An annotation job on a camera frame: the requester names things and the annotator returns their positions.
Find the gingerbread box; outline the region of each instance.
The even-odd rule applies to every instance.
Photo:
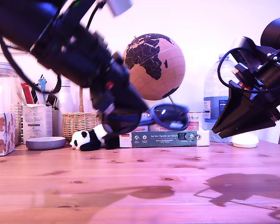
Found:
[[[14,151],[15,115],[0,113],[0,156]]]

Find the stuffed panda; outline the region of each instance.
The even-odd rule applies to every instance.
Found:
[[[70,147],[81,151],[119,148],[119,136],[107,133],[103,125],[97,125],[90,132],[77,131],[73,134]]]

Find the gingerbread man print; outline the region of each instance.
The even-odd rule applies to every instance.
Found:
[[[11,132],[11,146],[14,145],[14,133]]]
[[[4,140],[0,139],[0,154],[5,152],[5,146],[6,146],[6,144],[4,144]]]
[[[3,132],[4,129],[3,127],[5,126],[5,119],[4,118],[0,118],[0,131]]]
[[[7,126],[7,134],[10,134],[10,121],[8,123],[8,126]]]
[[[13,114],[11,113],[11,125],[13,126],[14,125],[14,118],[13,118]]]
[[[7,154],[9,153],[9,150],[10,150],[10,141],[7,144]]]

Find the globe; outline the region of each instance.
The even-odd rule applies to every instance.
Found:
[[[161,34],[135,37],[123,60],[130,71],[130,82],[147,100],[160,100],[174,93],[185,74],[182,50]]]

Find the wicker basket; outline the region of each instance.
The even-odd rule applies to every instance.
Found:
[[[74,132],[87,130],[91,131],[95,126],[101,124],[96,112],[84,113],[83,107],[83,88],[79,92],[80,106],[79,113],[64,113],[62,119],[63,137],[71,141]]]

